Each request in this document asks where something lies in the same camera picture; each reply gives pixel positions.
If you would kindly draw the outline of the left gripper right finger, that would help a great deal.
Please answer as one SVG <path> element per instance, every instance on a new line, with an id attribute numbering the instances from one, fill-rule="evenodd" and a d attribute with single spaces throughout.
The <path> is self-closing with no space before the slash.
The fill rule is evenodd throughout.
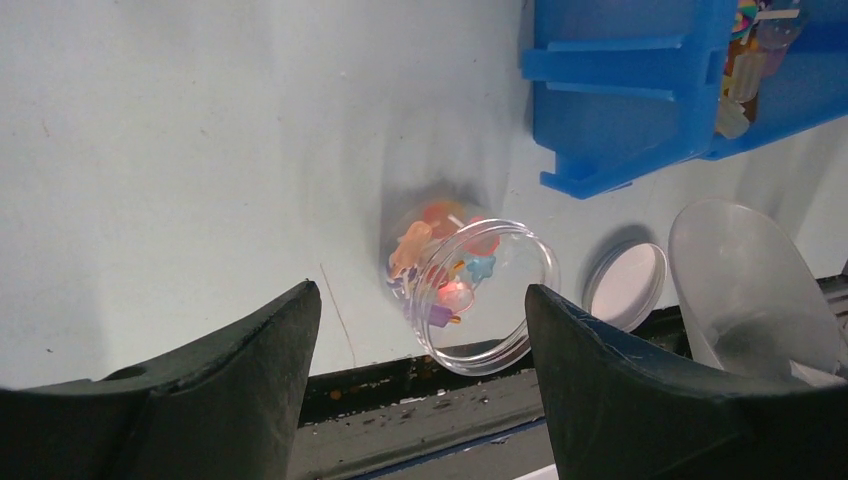
<path id="1" fill-rule="evenodd" d="M 562 479 L 843 479 L 847 389 L 745 378 L 596 320 L 546 286 L 526 324 Z"/>

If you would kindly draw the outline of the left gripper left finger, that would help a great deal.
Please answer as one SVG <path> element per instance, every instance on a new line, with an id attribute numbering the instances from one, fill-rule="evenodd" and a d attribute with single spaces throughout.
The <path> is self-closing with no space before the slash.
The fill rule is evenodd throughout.
<path id="1" fill-rule="evenodd" d="M 107 377 L 1 392 L 5 479 L 283 479 L 322 301 L 304 281 Z"/>

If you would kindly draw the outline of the clear plastic scoop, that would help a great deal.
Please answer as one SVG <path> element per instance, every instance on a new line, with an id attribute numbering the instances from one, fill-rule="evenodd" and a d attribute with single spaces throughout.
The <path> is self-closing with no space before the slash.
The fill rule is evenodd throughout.
<path id="1" fill-rule="evenodd" d="M 695 361 L 748 378 L 847 382 L 847 333 L 793 241 L 729 200 L 685 207 L 668 257 Z"/>

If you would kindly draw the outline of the clear plastic jar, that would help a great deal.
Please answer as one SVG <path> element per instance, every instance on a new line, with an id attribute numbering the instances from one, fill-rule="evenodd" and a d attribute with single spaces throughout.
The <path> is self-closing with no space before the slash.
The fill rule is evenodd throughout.
<path id="1" fill-rule="evenodd" d="M 560 284 L 554 251 L 539 235 L 474 201 L 445 196 L 388 223 L 380 268 L 426 354 L 469 377 L 504 370 L 529 352 L 526 289 Z"/>

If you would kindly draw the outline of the blue plastic candy bin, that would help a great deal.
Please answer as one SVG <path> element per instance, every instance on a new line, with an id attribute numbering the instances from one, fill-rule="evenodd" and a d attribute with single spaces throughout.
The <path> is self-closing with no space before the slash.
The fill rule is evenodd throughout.
<path id="1" fill-rule="evenodd" d="M 692 158 L 718 160 L 847 112 L 847 5 L 799 1 L 789 48 L 741 134 L 715 129 L 745 1 L 539 1 L 521 70 L 533 137 L 555 155 L 542 185 L 578 199 Z"/>

